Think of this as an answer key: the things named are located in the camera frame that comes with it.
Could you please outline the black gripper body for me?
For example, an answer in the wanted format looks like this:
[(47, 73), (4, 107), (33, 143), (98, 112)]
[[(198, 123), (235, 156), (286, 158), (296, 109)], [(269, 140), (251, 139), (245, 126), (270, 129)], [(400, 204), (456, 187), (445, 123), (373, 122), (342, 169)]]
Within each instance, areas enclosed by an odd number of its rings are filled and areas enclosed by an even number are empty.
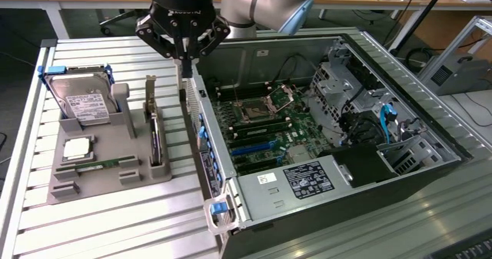
[(213, 0), (152, 0), (152, 24), (174, 37), (198, 37), (213, 29), (215, 11)]

